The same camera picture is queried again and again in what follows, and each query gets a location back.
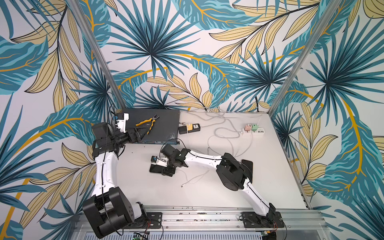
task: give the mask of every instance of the metal corner post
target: metal corner post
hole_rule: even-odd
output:
[[[301,68],[301,66],[304,63],[304,60],[307,58],[307,56],[311,53],[314,45],[316,44],[317,40],[319,40],[321,34],[323,33],[323,30],[327,26],[328,22],[331,20],[333,14],[335,13],[337,7],[340,5],[341,0],[331,0],[326,9],[324,10],[324,13],[319,19],[319,22],[315,29],[313,30],[311,36],[308,38],[307,43],[305,44],[303,50],[301,51],[300,55],[298,56],[295,64],[293,65],[290,73],[288,74],[287,78],[285,79],[283,85],[281,86],[280,91],[278,92],[275,100],[273,101],[271,108],[268,111],[269,115],[273,115],[276,111],[277,106],[280,104],[281,100],[283,99],[285,92],[288,90],[289,86],[293,82],[293,79],[297,75],[297,72]]]
[[[91,50],[93,51],[93,54],[95,56],[96,61],[98,62],[98,65],[100,66],[105,78],[107,79],[111,90],[113,94],[115,94],[115,97],[120,105],[120,107],[123,109],[125,108],[124,100],[121,97],[121,94],[118,90],[118,87],[116,85],[116,82],[111,74],[111,71],[109,70],[109,67],[107,65],[107,62],[104,59],[104,56],[101,52],[101,49],[96,41],[96,38],[91,30],[90,25],[88,24],[88,20],[85,17],[85,13],[83,12],[79,1],[78,0],[67,0],[68,4],[70,5],[70,8],[73,12],[74,18],[76,19],[82,33],[84,34],[85,38],[88,40],[89,46],[91,47]]]

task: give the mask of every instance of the power strip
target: power strip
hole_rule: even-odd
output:
[[[259,127],[257,130],[255,131],[246,131],[244,128],[241,130],[241,133],[243,136],[254,136],[254,137],[260,137],[260,136],[263,136],[265,131],[264,131],[264,128],[262,127]]]

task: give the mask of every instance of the wall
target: wall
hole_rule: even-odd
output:
[[[68,238],[93,187],[91,127],[110,119],[71,10],[50,3],[0,3],[1,240]]]
[[[102,52],[128,107],[254,111],[256,96],[272,104],[328,2],[116,0],[95,36],[109,35]]]
[[[384,239],[383,4],[355,3],[330,41],[317,42],[273,116],[335,239]]]

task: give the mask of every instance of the vent grille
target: vent grille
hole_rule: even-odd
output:
[[[148,236],[148,240],[159,240],[161,232],[152,232]],[[110,234],[103,238],[103,240],[131,240],[133,233],[127,232],[123,236],[117,233]],[[84,240],[98,240],[93,232],[87,232]],[[262,240],[260,232],[164,232],[161,240]]]

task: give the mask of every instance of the yellow pliers handle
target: yellow pliers handle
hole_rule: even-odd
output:
[[[153,124],[156,122],[156,119],[153,119],[152,120],[152,124],[151,124],[151,127],[149,128],[148,132],[147,132],[147,135],[149,134],[149,132],[151,131],[152,127],[153,127]]]
[[[143,123],[150,122],[150,121],[152,121],[152,118],[147,119],[147,120],[144,120],[144,121],[142,121],[142,122],[136,124],[136,127],[139,126],[139,125],[141,125],[141,124],[143,124]]]

